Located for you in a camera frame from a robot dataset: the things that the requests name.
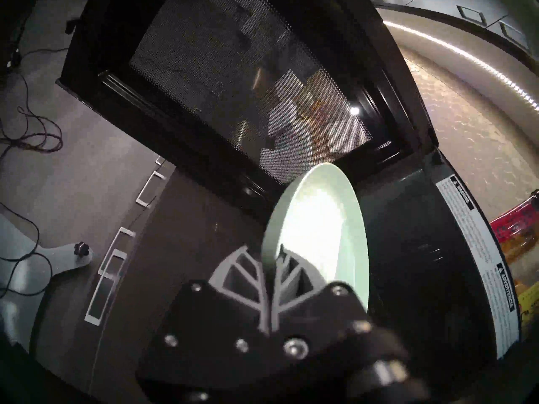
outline advertencia label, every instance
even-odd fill
[[[509,272],[503,264],[488,224],[455,175],[436,184],[453,213],[481,274],[491,306],[498,359],[519,340],[519,307]]]

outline floor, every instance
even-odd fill
[[[86,1],[38,0],[26,24],[21,52],[69,46],[71,36],[64,34],[65,22],[80,16]],[[65,54],[32,54],[20,68],[28,82],[30,108],[61,126],[64,147],[48,155],[11,150],[0,165],[0,200],[36,223],[41,246],[84,240],[95,252],[88,267],[52,281],[35,334],[37,360],[56,375],[71,379],[73,368],[65,364],[73,354],[75,328],[86,311],[93,276],[154,170],[157,154],[55,85]],[[0,116],[10,136],[24,131],[24,117],[17,113],[24,100],[24,83],[10,75],[0,91]],[[35,240],[31,226],[7,212],[0,213]]]

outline black cable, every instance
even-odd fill
[[[30,52],[26,52],[20,59],[22,61],[28,55],[33,54],[33,53],[58,53],[58,52],[63,52],[64,50],[68,50],[68,49],[69,47],[63,47],[61,49],[35,49],[35,50],[31,50]]]
[[[22,149],[22,150],[32,150],[32,151],[40,152],[40,153],[52,153],[52,152],[57,152],[58,150],[60,150],[64,146],[64,141],[62,139],[62,130],[60,129],[60,126],[58,126],[51,119],[49,119],[47,117],[36,115],[31,111],[30,106],[29,106],[29,101],[28,101],[28,95],[29,95],[28,83],[26,82],[26,79],[24,78],[24,76],[22,74],[20,74],[18,72],[17,72],[17,74],[23,79],[25,90],[26,90],[26,98],[25,98],[26,111],[21,106],[17,107],[17,111],[20,114],[22,114],[22,115],[24,115],[26,117],[26,129],[25,129],[24,133],[20,137],[16,137],[16,138],[9,137],[5,133],[4,125],[2,123],[2,119],[0,118],[0,133],[1,133],[0,143],[4,143],[4,144],[8,145],[8,147],[6,147],[6,149],[4,149],[4,151],[0,155],[0,164],[1,164],[2,160],[4,159],[4,157],[7,155],[7,153],[13,148],[19,148],[19,149]],[[28,129],[29,129],[29,126],[30,126],[29,118],[35,118],[35,119],[37,119],[39,121],[39,123],[43,127],[43,132],[42,133],[30,133],[30,134],[28,134]],[[58,135],[53,134],[53,133],[49,133],[47,131],[47,128],[45,126],[44,121],[47,121],[47,122],[53,124],[58,129]],[[36,136],[42,136],[43,137],[43,139],[42,139],[42,141],[40,143],[32,144],[32,143],[27,142],[28,139],[30,139],[32,137],[36,137]],[[52,137],[52,138],[56,139],[58,142],[54,147],[52,147],[50,149],[45,149],[44,146],[45,146],[45,144],[47,142],[47,138],[49,138],[49,137]]]
[[[30,250],[30,252],[22,255],[20,258],[3,258],[0,256],[0,259],[2,259],[3,261],[6,261],[6,262],[15,262],[15,265],[13,266],[13,269],[11,270],[11,275],[9,276],[9,279],[8,279],[8,283],[6,284],[6,286],[4,288],[0,288],[0,290],[2,291],[2,293],[0,294],[0,299],[4,298],[4,296],[8,293],[8,292],[13,292],[15,294],[19,294],[19,295],[22,295],[24,297],[33,297],[34,295],[38,295],[38,294],[41,294],[43,291],[45,291],[48,287],[48,285],[51,283],[51,278],[52,278],[52,264],[51,264],[51,261],[48,260],[48,258],[45,256],[45,255],[42,255],[41,253],[38,253],[36,252],[36,249],[39,245],[39,228],[36,226],[36,224],[32,221],[32,220],[29,220],[27,219],[26,217],[23,217],[22,215],[20,214],[17,214],[15,211],[13,211],[12,209],[8,208],[4,203],[2,203],[0,201],[0,204],[6,209],[8,210],[9,212],[11,212],[12,214],[16,215],[17,217],[29,222],[32,226],[34,226],[36,228],[36,231],[37,231],[37,240],[36,240],[36,244],[34,245],[33,249]],[[37,255],[37,256],[41,256],[42,258],[45,258],[45,260],[47,261],[47,264],[48,264],[48,268],[49,268],[49,273],[50,273],[50,277],[48,279],[48,282],[47,284],[41,288],[41,290],[37,291],[37,292],[31,292],[31,293],[27,293],[27,292],[19,292],[19,291],[16,291],[16,290],[13,290],[11,288],[9,288],[9,285],[11,284],[11,280],[13,279],[13,275],[15,274],[15,270],[17,269],[17,266],[19,265],[19,263],[21,263],[22,261],[34,256],[34,255]]]
[[[31,51],[31,52],[26,53],[25,56],[27,56],[27,55],[29,55],[31,53],[42,52],[42,51],[49,51],[49,52],[57,52],[58,51],[59,52],[59,51],[62,51],[62,50],[65,50],[65,49],[60,49],[60,50],[37,49],[35,51]],[[26,110],[21,106],[17,107],[17,112],[24,115],[25,118],[26,118],[26,129],[25,129],[24,133],[20,137],[16,137],[16,138],[9,137],[5,133],[4,125],[2,123],[2,118],[0,117],[0,133],[1,133],[0,144],[7,144],[8,145],[8,147],[6,147],[6,149],[4,149],[4,151],[0,155],[0,165],[1,165],[2,160],[4,159],[4,157],[7,155],[7,153],[13,148],[19,148],[19,149],[22,149],[22,150],[32,150],[32,151],[40,152],[40,153],[52,153],[52,152],[56,152],[56,151],[60,150],[64,146],[64,141],[62,139],[62,130],[60,129],[60,126],[58,126],[51,119],[49,119],[47,117],[36,115],[31,111],[30,106],[29,106],[28,83],[26,82],[26,79],[24,78],[24,76],[22,74],[20,74],[19,72],[16,72],[16,73],[23,79],[25,90],[26,90],[26,97],[25,97]],[[43,128],[42,133],[30,133],[30,134],[28,133],[28,130],[29,130],[29,127],[30,127],[30,118],[35,118],[35,119],[37,119],[37,121],[39,121],[39,123],[41,124],[41,126]],[[53,134],[53,133],[49,133],[47,131],[47,128],[46,128],[46,125],[45,125],[44,122],[49,122],[49,123],[53,124],[58,129],[58,135]],[[41,140],[40,143],[32,144],[32,143],[28,142],[28,139],[30,139],[32,137],[36,137],[36,136],[42,136],[43,137],[43,139]],[[56,139],[57,144],[54,147],[50,148],[50,149],[46,149],[45,144],[47,142],[47,138],[49,138],[49,137],[52,137],[52,138]],[[15,265],[13,266],[13,269],[11,270],[11,274],[9,276],[7,284],[5,285],[5,287],[0,287],[0,299],[2,299],[8,292],[12,292],[12,293],[15,293],[15,294],[18,294],[18,295],[22,295],[24,297],[32,297],[34,295],[39,295],[42,292],[44,292],[47,289],[47,287],[49,286],[49,284],[51,283],[52,273],[53,273],[52,272],[51,261],[45,255],[36,252],[36,249],[37,249],[37,247],[39,245],[39,237],[40,237],[39,228],[37,227],[37,225],[32,220],[27,219],[26,217],[23,217],[20,214],[17,214],[15,211],[8,208],[8,206],[6,206],[1,201],[0,201],[0,205],[2,205],[6,210],[8,210],[12,214],[16,215],[17,217],[31,223],[32,226],[34,226],[36,228],[36,231],[37,231],[36,244],[34,245],[33,249],[30,252],[24,254],[20,258],[3,258],[3,257],[0,256],[0,260],[15,263]],[[13,276],[15,274],[15,270],[17,269],[17,266],[22,261],[24,261],[26,259],[29,259],[34,255],[41,256],[42,258],[44,258],[47,261],[48,268],[49,268],[49,273],[50,273],[47,284],[37,292],[19,292],[19,291],[16,291],[16,290],[13,290],[13,289],[9,288],[9,285],[11,284],[11,281],[13,280]]]

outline drawer handle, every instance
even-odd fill
[[[502,29],[502,33],[503,35],[506,37],[507,40],[510,40],[512,41],[515,45],[518,45],[520,47],[523,47],[525,48],[526,50],[528,50],[528,46],[524,43],[520,43],[518,40],[514,39],[513,37],[511,37],[511,35],[509,34],[508,31],[511,31],[513,30],[515,33],[518,33],[519,35],[521,35],[522,37],[524,37],[524,35],[516,30],[513,26],[510,26],[509,24],[507,23],[504,23],[503,21],[499,21],[500,23],[500,28]]]
[[[460,15],[462,16],[463,19],[468,20],[468,21],[473,21],[474,23],[480,24],[483,27],[487,26],[487,19],[484,17],[484,15],[483,15],[483,13],[481,11],[473,10],[471,8],[468,8],[468,7],[463,7],[462,5],[458,5],[458,6],[456,6],[456,8],[459,10]],[[472,17],[468,17],[466,14],[464,14],[464,10],[473,11],[474,13],[478,14],[479,17],[481,18],[481,21],[479,21],[479,20],[477,20],[475,18],[472,18]]]

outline plate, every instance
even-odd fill
[[[264,233],[262,263],[275,267],[281,245],[313,264],[327,283],[353,287],[369,305],[369,254],[360,204],[344,172],[321,163],[296,178]]]

